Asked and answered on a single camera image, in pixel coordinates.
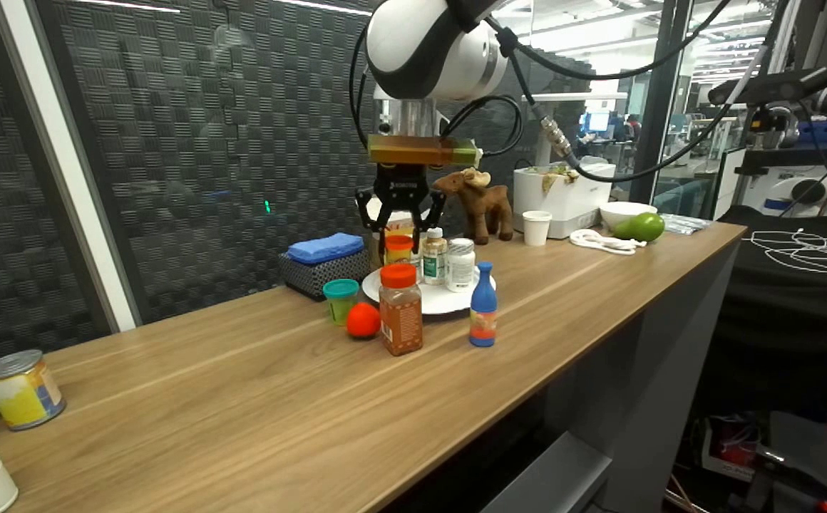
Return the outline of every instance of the white bowl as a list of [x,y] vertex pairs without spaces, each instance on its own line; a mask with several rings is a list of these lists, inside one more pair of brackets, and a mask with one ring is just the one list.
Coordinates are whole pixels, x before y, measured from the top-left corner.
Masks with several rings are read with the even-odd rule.
[[658,207],[645,205],[645,203],[605,203],[601,205],[601,226],[606,232],[618,232],[621,222],[641,217],[641,213],[658,213]]

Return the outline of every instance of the ceiling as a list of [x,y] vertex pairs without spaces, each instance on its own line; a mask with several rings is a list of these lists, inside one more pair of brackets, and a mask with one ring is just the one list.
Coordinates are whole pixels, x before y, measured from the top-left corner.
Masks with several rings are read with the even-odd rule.
[[[698,25],[715,0],[692,4]],[[636,68],[654,59],[662,0],[511,0],[495,18],[521,42],[588,59],[597,72]],[[769,25],[769,0],[729,0],[706,31],[683,51],[682,73],[698,82],[739,76]]]

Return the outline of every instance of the condiment bottle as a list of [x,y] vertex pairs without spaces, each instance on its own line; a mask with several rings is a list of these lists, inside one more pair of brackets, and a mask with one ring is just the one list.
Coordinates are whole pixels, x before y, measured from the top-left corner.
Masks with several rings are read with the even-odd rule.
[[495,341],[495,287],[491,281],[492,264],[491,263],[480,263],[480,280],[477,287],[471,294],[471,331],[467,338],[472,348],[492,348]]
[[448,243],[441,239],[441,227],[427,227],[420,247],[420,281],[431,286],[445,280],[445,254]]
[[411,354],[423,348],[423,296],[417,287],[417,267],[394,263],[378,272],[378,314],[381,341],[388,354]]
[[472,239],[455,237],[448,243],[445,286],[450,290],[472,286]]

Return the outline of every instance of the wooden countertop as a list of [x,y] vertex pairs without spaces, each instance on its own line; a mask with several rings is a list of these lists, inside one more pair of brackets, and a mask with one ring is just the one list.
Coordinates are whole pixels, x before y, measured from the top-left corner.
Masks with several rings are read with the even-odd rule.
[[739,237],[668,234],[636,257],[491,243],[492,350],[433,319],[423,350],[391,356],[273,287],[48,354],[69,411],[0,431],[10,511],[378,508]]

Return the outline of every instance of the white bottle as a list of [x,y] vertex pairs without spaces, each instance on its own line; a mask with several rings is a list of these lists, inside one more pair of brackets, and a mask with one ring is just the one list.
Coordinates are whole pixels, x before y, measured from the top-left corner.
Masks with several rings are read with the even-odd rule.
[[448,243],[448,257],[445,257],[445,287],[458,290],[458,287],[472,287],[472,239],[455,237]]
[[441,227],[427,227],[420,250],[420,280],[424,286],[445,280],[445,250],[448,243],[441,239]]

